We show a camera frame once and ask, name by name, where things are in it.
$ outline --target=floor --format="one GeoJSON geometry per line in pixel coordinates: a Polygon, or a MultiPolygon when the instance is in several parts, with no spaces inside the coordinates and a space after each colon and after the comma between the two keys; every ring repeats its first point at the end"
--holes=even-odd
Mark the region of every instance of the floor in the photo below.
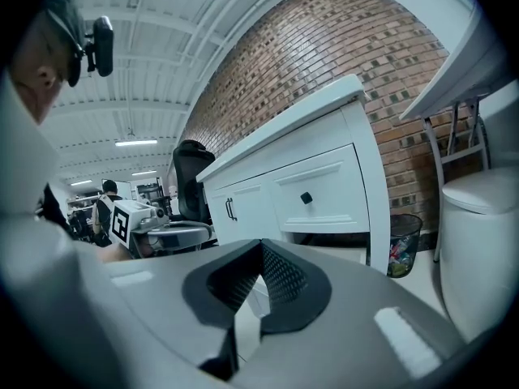
{"type": "MultiPolygon", "coordinates": [[[[356,262],[363,261],[366,254],[366,250],[362,248],[341,249],[312,247],[312,249],[337,258],[354,260],[356,262]]],[[[411,273],[404,278],[393,280],[447,318],[444,304],[441,300],[438,265],[432,260],[433,254],[434,251],[432,250],[419,252],[414,261],[411,273]]],[[[247,301],[243,303],[235,316],[234,324],[238,347],[238,362],[240,365],[247,362],[260,345],[259,320],[247,301]]]]}

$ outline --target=black wastebasket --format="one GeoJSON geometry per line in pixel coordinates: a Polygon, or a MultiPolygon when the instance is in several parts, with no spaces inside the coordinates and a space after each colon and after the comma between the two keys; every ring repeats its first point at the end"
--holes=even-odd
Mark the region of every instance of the black wastebasket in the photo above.
{"type": "Polygon", "coordinates": [[[401,278],[411,272],[421,228],[422,220],[415,215],[391,216],[388,276],[401,278]]]}

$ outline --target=red brick wall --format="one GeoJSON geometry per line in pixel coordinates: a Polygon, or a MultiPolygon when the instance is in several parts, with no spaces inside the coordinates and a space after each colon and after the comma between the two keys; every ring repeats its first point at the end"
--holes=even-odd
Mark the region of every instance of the red brick wall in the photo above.
{"type": "MultiPolygon", "coordinates": [[[[392,214],[410,212],[435,229],[438,193],[431,148],[418,121],[398,115],[448,56],[438,40],[393,0],[285,0],[227,55],[199,98],[183,139],[219,156],[294,102],[347,74],[371,98],[366,113],[379,144],[392,214]]],[[[448,114],[433,118],[438,137],[448,114]]],[[[466,128],[466,122],[460,124],[466,128]]],[[[457,164],[472,171],[474,160],[457,164]]]]}

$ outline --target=drawer knob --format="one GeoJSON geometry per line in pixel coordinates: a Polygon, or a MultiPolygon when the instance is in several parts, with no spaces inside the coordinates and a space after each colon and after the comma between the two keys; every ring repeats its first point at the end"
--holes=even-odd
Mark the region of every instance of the drawer knob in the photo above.
{"type": "Polygon", "coordinates": [[[311,194],[306,191],[305,193],[301,194],[301,200],[303,203],[309,204],[313,198],[311,197],[311,194]]]}

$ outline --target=ceiling light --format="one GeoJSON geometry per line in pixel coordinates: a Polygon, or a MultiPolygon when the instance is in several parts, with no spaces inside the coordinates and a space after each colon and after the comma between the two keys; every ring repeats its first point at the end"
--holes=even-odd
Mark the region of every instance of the ceiling light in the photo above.
{"type": "Polygon", "coordinates": [[[115,145],[117,147],[125,147],[125,146],[142,146],[144,144],[157,144],[157,141],[155,139],[141,139],[141,140],[134,140],[134,141],[117,141],[115,145]]]}
{"type": "Polygon", "coordinates": [[[150,170],[148,172],[140,172],[140,173],[132,173],[132,176],[140,176],[141,174],[150,174],[150,173],[156,173],[156,170],[150,170]]]}
{"type": "Polygon", "coordinates": [[[84,180],[82,182],[71,183],[71,186],[83,185],[85,183],[92,183],[92,180],[84,180]]]}

